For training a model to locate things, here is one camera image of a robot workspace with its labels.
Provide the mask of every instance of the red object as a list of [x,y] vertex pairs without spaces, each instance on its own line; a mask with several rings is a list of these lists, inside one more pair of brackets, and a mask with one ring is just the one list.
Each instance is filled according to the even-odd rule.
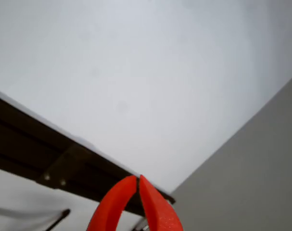
[[[135,192],[135,176],[119,181],[102,199],[87,231],[115,231],[122,211]],[[140,177],[140,196],[150,231],[183,231],[172,206],[143,175]]]

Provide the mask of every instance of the screw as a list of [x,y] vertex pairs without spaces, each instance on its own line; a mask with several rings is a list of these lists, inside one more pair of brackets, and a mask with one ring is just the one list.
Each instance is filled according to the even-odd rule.
[[61,185],[61,186],[65,186],[66,184],[67,184],[67,182],[65,182],[64,179],[60,180],[60,185]]
[[44,180],[50,180],[51,177],[48,173],[44,174]]

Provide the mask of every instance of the gray wall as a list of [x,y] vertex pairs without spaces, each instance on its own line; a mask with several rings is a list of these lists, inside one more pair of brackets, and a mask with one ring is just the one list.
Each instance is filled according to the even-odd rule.
[[174,196],[185,231],[292,231],[292,80]]

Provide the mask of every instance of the white ceiling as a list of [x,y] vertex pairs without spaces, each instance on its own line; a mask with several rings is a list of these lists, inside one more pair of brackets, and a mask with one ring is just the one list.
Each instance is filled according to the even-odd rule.
[[292,0],[0,0],[0,91],[172,192],[292,77]]

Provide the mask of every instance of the black wire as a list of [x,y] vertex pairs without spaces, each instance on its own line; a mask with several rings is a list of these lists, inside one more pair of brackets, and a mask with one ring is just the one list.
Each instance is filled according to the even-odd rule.
[[70,212],[71,210],[69,208],[64,210],[61,216],[54,223],[52,223],[51,226],[49,226],[45,231],[51,231],[53,228],[55,228],[55,226],[58,225],[63,219],[65,219],[70,214]]

